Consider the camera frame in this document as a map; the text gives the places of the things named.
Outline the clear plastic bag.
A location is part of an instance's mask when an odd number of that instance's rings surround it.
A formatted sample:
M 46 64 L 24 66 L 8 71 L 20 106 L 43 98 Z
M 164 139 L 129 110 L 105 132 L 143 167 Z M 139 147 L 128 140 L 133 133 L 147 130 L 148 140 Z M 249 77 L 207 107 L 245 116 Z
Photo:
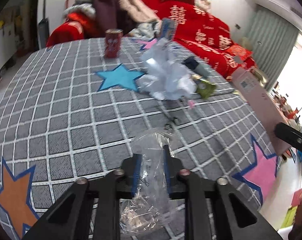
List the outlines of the clear plastic bag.
M 178 205 L 170 200 L 165 177 L 165 146 L 177 141 L 170 129 L 152 128 L 135 137 L 131 149 L 138 164 L 137 188 L 133 198 L 120 204 L 120 233 L 141 236 L 168 225 Z

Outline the pink box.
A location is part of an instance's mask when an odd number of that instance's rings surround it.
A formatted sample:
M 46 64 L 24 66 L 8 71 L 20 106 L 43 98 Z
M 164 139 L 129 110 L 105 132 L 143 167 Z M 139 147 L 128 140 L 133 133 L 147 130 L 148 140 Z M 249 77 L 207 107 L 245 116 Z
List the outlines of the pink box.
M 233 85 L 254 110 L 266 130 L 276 155 L 284 154 L 290 145 L 276 137 L 274 130 L 280 122 L 288 124 L 286 117 L 249 70 L 239 67 L 232 73 L 231 77 Z

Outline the white paper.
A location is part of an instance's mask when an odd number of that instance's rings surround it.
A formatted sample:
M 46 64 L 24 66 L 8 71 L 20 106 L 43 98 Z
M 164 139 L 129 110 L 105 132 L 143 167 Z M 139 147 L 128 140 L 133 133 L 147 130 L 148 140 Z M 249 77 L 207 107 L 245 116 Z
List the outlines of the white paper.
M 192 80 L 188 68 L 176 57 L 173 43 L 166 38 L 158 40 L 141 56 L 145 75 L 137 82 L 141 90 L 153 98 L 178 100 L 190 98 L 197 85 Z

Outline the dark blue teal package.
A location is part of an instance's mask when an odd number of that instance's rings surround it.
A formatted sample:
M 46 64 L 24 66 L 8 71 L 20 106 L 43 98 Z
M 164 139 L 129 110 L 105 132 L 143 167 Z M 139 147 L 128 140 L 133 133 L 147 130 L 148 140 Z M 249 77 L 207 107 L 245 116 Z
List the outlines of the dark blue teal package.
M 193 56 L 184 59 L 182 64 L 204 78 L 208 78 L 210 75 L 210 66 L 207 63 L 197 61 Z

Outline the grey checked tablecloth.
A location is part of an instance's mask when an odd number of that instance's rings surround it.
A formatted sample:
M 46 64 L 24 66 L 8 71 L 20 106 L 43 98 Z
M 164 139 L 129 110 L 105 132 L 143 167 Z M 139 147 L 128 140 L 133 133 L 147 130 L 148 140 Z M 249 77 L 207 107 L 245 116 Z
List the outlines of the grey checked tablecloth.
M 132 155 L 131 141 L 176 118 L 173 154 L 201 177 L 225 177 L 256 209 L 260 194 L 235 180 L 255 162 L 256 140 L 274 152 L 254 111 L 217 72 L 214 94 L 204 100 L 157 101 L 141 92 L 99 90 L 99 71 L 123 64 L 142 70 L 142 51 L 123 39 L 117 59 L 104 58 L 104 41 L 59 44 L 31 54 L 0 92 L 0 225 L 21 239 L 29 221 L 41 216 L 79 177 L 97 178 Z

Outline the green snack wrapper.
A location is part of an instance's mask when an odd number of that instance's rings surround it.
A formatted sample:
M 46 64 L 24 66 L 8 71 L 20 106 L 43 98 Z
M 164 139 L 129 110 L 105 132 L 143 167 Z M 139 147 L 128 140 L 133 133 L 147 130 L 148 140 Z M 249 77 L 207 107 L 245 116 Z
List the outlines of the green snack wrapper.
M 193 74 L 191 77 L 197 85 L 196 93 L 199 94 L 202 99 L 207 99 L 214 93 L 216 85 L 210 83 L 198 74 Z

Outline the teal curtain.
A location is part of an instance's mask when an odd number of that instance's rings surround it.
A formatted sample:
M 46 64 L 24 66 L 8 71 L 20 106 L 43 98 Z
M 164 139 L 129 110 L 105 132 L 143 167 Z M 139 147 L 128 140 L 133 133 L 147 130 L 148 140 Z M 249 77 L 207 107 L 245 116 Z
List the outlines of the teal curtain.
M 267 76 L 265 89 L 270 91 L 280 76 L 293 47 L 299 29 L 269 9 L 258 5 L 246 34 L 253 46 L 253 59 Z

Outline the small red embroidered cushion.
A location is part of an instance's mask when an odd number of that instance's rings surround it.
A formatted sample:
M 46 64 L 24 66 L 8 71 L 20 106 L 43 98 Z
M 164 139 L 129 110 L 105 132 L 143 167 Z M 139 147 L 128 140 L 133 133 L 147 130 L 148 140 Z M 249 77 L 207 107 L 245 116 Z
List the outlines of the small red embroidered cushion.
M 247 50 L 236 43 L 227 48 L 226 52 L 232 56 L 238 56 L 242 61 L 245 61 L 248 57 L 251 57 L 253 53 L 252 51 Z

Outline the red soda can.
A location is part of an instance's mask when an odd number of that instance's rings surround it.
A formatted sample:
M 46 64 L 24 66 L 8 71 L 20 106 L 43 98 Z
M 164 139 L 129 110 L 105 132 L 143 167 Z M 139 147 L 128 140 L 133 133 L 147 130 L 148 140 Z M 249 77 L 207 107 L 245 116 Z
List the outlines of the red soda can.
M 105 32 L 105 57 L 108 59 L 117 58 L 123 37 L 121 29 L 108 29 Z

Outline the red sofa cover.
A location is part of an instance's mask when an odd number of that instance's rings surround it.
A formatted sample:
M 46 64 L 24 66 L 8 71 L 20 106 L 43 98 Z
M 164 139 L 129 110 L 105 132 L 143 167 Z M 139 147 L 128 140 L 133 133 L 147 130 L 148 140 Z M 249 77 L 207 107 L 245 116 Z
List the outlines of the red sofa cover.
M 256 66 L 251 55 L 245 61 L 226 52 L 235 42 L 231 40 L 229 27 L 219 18 L 202 11 L 196 5 L 178 1 L 142 0 L 160 20 L 171 18 L 178 22 L 174 41 L 195 53 L 211 65 L 224 78 L 229 78 L 239 67 L 250 69 Z M 83 12 L 70 12 L 64 24 L 56 28 L 46 45 L 97 38 L 99 35 L 95 17 Z

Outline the white grey clothes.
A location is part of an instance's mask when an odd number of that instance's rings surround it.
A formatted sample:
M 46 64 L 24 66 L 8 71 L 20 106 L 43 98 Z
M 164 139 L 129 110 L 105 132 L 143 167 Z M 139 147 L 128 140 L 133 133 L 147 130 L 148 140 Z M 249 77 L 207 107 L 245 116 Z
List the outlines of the white grey clothes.
M 142 40 L 151 40 L 159 36 L 161 25 L 162 21 L 139 23 L 128 33 L 128 36 Z

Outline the dark maroon garment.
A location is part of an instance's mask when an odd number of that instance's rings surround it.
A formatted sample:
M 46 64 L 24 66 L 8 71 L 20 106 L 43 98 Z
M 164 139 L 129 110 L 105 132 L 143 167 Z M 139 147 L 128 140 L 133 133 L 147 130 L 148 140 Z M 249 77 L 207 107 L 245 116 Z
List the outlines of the dark maroon garment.
M 120 29 L 126 35 L 137 26 L 128 12 L 120 7 L 119 0 L 92 0 L 92 6 L 95 9 L 98 37 L 105 37 L 108 29 Z

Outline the white patterned cushion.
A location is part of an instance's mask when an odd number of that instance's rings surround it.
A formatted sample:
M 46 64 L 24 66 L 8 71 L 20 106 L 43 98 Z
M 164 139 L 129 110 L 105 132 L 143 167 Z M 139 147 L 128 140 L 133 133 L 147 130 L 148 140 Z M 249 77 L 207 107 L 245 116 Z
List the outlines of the white patterned cushion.
M 211 12 L 211 0 L 195 0 L 195 5 L 202 11 Z

